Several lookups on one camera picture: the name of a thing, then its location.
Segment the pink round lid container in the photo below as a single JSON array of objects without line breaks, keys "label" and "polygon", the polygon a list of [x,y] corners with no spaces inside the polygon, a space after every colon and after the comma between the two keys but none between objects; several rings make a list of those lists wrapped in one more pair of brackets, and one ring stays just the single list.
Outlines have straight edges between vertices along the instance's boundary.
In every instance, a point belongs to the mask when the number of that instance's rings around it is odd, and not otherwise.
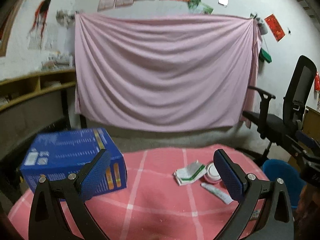
[{"label": "pink round lid container", "polygon": [[206,173],[204,174],[204,179],[209,184],[217,184],[221,181],[221,177],[213,161],[206,165]]}]

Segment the green hanging dustpan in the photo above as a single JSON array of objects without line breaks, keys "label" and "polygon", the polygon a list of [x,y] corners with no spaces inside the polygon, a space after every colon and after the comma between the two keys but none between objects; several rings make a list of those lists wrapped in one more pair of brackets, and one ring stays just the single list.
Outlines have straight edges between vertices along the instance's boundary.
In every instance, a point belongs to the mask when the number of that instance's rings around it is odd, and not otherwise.
[{"label": "green hanging dustpan", "polygon": [[267,63],[271,63],[272,62],[271,55],[266,50],[264,50],[263,48],[261,48],[261,50],[260,50],[259,60],[261,62],[266,61]]}]

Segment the red wall paper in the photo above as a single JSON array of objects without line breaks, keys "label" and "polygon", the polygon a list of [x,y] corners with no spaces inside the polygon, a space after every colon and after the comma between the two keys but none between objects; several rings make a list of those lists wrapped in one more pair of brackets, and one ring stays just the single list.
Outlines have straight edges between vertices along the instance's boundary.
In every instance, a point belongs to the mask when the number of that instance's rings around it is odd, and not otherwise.
[{"label": "red wall paper", "polygon": [[266,24],[268,25],[268,27],[270,28],[276,41],[279,42],[285,36],[285,32],[283,31],[281,25],[279,24],[278,20],[274,16],[274,14],[267,16],[264,20],[265,20]]}]

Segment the white ointment tube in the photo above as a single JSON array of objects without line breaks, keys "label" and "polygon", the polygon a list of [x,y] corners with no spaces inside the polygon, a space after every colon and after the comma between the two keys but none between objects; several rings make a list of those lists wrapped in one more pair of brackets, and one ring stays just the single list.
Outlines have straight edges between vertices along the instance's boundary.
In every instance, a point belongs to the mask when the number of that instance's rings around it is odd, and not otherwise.
[{"label": "white ointment tube", "polygon": [[219,198],[221,201],[223,201],[226,205],[231,204],[233,202],[233,199],[229,194],[226,194],[225,192],[221,191],[217,187],[215,187],[212,184],[208,183],[201,183],[201,187],[215,195],[217,198]]}]

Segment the green white paper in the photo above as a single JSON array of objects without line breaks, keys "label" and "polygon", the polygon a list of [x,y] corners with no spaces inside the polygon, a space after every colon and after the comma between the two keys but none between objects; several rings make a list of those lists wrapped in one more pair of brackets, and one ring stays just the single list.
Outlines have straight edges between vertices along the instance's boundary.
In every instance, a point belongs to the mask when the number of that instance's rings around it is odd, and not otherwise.
[{"label": "green white paper", "polygon": [[179,186],[192,184],[207,173],[206,166],[198,160],[174,172]]}]

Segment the pink checked table cloth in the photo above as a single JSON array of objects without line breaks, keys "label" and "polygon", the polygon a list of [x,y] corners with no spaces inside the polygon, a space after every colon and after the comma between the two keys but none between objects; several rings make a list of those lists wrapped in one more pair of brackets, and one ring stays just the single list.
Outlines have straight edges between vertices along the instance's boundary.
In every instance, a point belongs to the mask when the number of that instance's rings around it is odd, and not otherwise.
[{"label": "pink checked table cloth", "polygon": [[237,206],[225,204],[201,183],[179,186],[175,170],[212,161],[219,144],[125,153],[127,187],[86,205],[111,239],[213,239]]}]

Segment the red hanging tassel ornament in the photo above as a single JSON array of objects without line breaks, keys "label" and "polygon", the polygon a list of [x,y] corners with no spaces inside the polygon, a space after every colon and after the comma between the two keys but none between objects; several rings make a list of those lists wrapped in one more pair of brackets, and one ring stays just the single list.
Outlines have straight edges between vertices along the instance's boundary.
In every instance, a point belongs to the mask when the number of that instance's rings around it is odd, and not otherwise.
[{"label": "red hanging tassel ornament", "polygon": [[35,11],[33,24],[31,26],[31,29],[29,30],[29,33],[31,33],[32,31],[37,29],[39,26],[41,26],[40,34],[41,34],[41,37],[43,36],[50,3],[51,3],[51,0],[42,0],[40,2],[39,6]]}]

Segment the blue cardboard box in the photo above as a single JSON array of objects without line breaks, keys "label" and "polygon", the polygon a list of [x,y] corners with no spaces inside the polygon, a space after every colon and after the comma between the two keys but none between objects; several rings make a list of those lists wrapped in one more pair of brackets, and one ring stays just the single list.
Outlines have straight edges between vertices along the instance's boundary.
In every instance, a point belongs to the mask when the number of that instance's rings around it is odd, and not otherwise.
[{"label": "blue cardboard box", "polygon": [[96,155],[103,151],[89,174],[78,184],[82,200],[127,187],[127,170],[123,154],[104,128],[40,133],[31,143],[20,171],[31,191],[39,179],[66,179],[79,174]]}]

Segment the white blue label packet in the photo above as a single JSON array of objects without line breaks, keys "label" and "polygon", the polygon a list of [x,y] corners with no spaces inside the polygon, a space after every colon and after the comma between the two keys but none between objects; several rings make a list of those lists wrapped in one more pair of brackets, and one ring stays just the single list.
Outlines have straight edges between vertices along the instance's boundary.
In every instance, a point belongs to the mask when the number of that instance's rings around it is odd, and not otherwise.
[{"label": "white blue label packet", "polygon": [[260,215],[260,211],[260,209],[254,210],[250,217],[250,220],[257,220]]}]

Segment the pink hanging sheet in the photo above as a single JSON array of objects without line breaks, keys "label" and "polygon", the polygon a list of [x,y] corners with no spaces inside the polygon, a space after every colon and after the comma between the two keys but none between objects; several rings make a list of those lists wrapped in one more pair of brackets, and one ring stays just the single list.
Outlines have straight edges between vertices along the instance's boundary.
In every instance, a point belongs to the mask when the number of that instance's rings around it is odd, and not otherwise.
[{"label": "pink hanging sheet", "polygon": [[253,108],[261,43],[253,18],[78,14],[75,111],[150,132],[232,127]]}]

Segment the wooden shelf unit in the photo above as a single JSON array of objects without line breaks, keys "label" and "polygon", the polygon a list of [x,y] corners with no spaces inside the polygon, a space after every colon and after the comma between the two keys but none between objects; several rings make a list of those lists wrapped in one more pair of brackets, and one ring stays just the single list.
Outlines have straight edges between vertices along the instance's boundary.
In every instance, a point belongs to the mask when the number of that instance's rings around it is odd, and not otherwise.
[{"label": "wooden shelf unit", "polygon": [[1,158],[40,130],[68,121],[67,93],[76,85],[74,69],[36,72],[1,82]]}]

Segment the wooden desk right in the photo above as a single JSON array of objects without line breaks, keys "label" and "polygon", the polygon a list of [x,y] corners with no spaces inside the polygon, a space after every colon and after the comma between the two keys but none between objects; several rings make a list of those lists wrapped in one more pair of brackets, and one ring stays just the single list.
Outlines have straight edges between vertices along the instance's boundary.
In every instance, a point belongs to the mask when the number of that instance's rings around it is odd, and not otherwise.
[{"label": "wooden desk right", "polygon": [[[311,107],[306,107],[302,126],[302,133],[319,143],[319,112]],[[302,149],[304,149],[309,155],[319,157],[319,150],[317,150],[314,153],[312,149],[301,140],[293,139],[289,136],[286,136],[286,140],[288,141],[291,147],[289,150],[289,154],[291,154],[291,157],[288,163],[291,166],[293,166],[296,170],[300,171],[298,162],[295,159],[297,154],[295,150],[301,151]]]}]

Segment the black office chair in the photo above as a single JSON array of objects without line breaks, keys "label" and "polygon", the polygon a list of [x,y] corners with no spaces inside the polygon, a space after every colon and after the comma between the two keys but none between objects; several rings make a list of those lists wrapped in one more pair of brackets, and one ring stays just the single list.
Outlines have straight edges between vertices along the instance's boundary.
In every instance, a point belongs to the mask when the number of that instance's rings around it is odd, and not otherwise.
[{"label": "black office chair", "polygon": [[306,102],[316,73],[317,68],[313,61],[301,55],[283,97],[281,118],[268,112],[270,101],[276,96],[261,88],[249,86],[248,89],[255,90],[260,95],[260,112],[243,111],[242,116],[257,125],[257,132],[261,139],[268,139],[270,142],[263,154],[244,148],[237,148],[237,150],[253,157],[253,161],[258,166],[262,166],[267,161],[272,144],[280,146],[290,155],[295,155],[297,153],[294,146],[297,142],[296,133],[302,129]]}]

